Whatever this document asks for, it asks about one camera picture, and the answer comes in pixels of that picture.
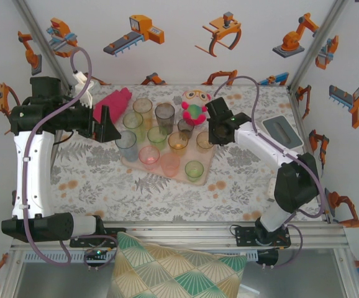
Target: plastic cup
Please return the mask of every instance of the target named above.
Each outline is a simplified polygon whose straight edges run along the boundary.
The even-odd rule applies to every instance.
[[[203,165],[196,160],[190,161],[185,166],[186,177],[191,182],[196,182],[197,180],[199,180],[200,177],[203,175],[203,172]]]
[[[167,134],[173,132],[175,109],[171,104],[159,104],[155,109],[156,120],[159,127],[166,129]]]
[[[138,98],[133,104],[132,108],[135,112],[140,113],[143,117],[143,125],[146,130],[149,130],[152,127],[152,101],[147,98]]]
[[[166,177],[174,177],[180,169],[181,159],[177,154],[166,153],[160,158],[160,166]]]
[[[196,148],[200,153],[207,153],[211,150],[214,144],[209,143],[209,132],[201,132],[196,137]]]
[[[137,142],[142,143],[145,140],[145,127],[143,126],[143,117],[140,113],[129,112],[123,118],[123,124],[137,136]]]
[[[160,151],[166,148],[167,133],[163,127],[154,126],[148,131],[148,140],[152,146],[157,147]]]
[[[115,144],[124,158],[129,162],[135,162],[138,159],[137,136],[130,130],[120,133],[122,138],[115,140]]]
[[[186,147],[188,146],[188,138],[181,132],[175,132],[168,138],[168,144],[171,152],[178,156],[183,156],[186,153]]]
[[[145,169],[151,171],[158,167],[160,152],[155,146],[146,146],[138,154],[140,161]]]
[[[185,134],[188,139],[191,139],[194,129],[194,122],[191,119],[181,119],[177,127],[179,132]]]

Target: table surface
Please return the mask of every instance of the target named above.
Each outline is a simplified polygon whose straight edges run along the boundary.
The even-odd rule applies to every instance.
[[[176,123],[182,118],[181,96],[200,89],[213,94],[217,86],[101,86],[92,92],[94,102],[116,89],[128,87],[132,92],[128,111],[140,97],[147,97],[155,107],[171,102],[176,109]],[[227,86],[217,97],[227,101],[234,114],[251,115],[255,86]],[[296,129],[284,86],[260,86],[256,109],[257,125],[275,115],[285,115]],[[207,130],[207,122],[202,125]],[[116,123],[124,130],[122,118]],[[52,169],[52,197],[57,212],[98,214],[114,221],[254,221],[271,204],[268,183],[275,174],[252,152],[234,144],[217,147],[207,183],[195,186],[129,169],[120,162],[114,142],[98,143],[77,133],[62,143]],[[303,209],[318,211],[314,199]],[[298,214],[294,220],[310,219]]]

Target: pillow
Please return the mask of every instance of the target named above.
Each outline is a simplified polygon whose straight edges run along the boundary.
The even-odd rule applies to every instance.
[[[108,298],[236,298],[246,256],[143,243],[119,232]]]

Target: stuffed animal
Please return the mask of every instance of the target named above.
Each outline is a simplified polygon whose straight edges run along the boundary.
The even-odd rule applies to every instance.
[[[184,119],[191,119],[195,125],[200,125],[206,120],[206,104],[210,101],[211,96],[200,90],[186,91],[182,94],[181,107]]]

